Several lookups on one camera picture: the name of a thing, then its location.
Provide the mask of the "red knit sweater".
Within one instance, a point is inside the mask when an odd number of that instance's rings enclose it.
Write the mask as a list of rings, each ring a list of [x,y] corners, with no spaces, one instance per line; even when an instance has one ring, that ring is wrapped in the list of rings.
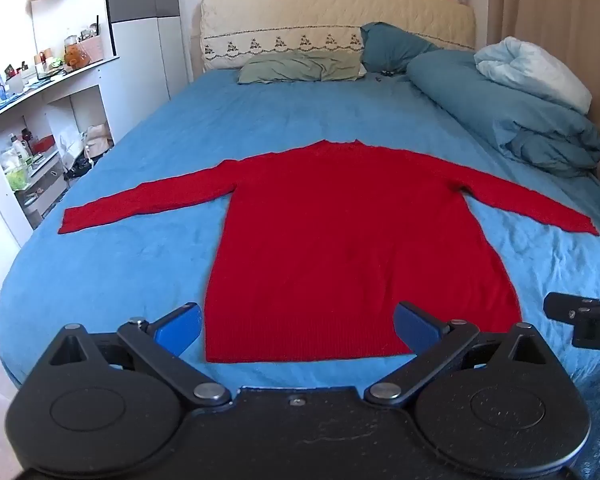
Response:
[[[468,200],[569,233],[590,218],[485,172],[429,155],[321,141],[229,159],[65,211],[61,232],[227,197],[204,297],[210,362],[303,362],[408,351],[407,301],[442,321],[502,332],[521,318]]]

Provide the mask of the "teal duvet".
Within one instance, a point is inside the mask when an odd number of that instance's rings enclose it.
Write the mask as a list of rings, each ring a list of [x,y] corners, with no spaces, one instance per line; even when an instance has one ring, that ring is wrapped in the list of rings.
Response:
[[[471,51],[435,50],[406,66],[408,79],[503,156],[559,177],[595,171],[600,133],[570,108],[497,84]]]

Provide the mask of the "light blue blanket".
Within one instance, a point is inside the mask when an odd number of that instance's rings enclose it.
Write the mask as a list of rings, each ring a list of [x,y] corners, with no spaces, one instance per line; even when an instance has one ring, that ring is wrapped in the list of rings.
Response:
[[[592,93],[570,68],[537,44],[508,36],[474,55],[486,78],[587,115]]]

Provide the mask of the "teal pillow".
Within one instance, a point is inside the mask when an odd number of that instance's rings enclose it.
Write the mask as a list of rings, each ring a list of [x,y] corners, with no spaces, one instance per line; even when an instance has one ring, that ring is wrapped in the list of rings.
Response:
[[[384,22],[363,25],[361,37],[362,63],[372,73],[403,74],[413,58],[439,50],[426,39]]]

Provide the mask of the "brown teddy bear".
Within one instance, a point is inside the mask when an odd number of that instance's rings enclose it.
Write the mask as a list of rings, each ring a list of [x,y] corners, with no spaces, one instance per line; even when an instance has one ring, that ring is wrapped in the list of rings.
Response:
[[[91,57],[80,44],[69,44],[65,46],[64,63],[69,70],[80,70],[91,63]]]

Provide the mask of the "green pillow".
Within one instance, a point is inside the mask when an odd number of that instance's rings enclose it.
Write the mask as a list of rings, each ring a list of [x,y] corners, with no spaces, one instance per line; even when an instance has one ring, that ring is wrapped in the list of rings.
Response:
[[[361,55],[345,50],[272,52],[255,55],[239,71],[240,84],[294,81],[355,81],[366,75]]]

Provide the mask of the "beige quilted headboard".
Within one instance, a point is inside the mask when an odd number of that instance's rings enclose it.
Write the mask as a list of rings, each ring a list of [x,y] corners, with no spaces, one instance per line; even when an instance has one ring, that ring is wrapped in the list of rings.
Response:
[[[474,10],[451,0],[202,0],[202,69],[239,68],[271,52],[360,52],[361,27],[373,22],[442,48],[476,47]]]

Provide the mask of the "white wardrobe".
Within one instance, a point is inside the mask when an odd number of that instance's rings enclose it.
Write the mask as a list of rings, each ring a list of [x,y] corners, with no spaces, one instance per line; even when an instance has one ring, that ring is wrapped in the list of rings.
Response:
[[[114,142],[188,85],[178,0],[106,0],[116,59],[105,108]]]

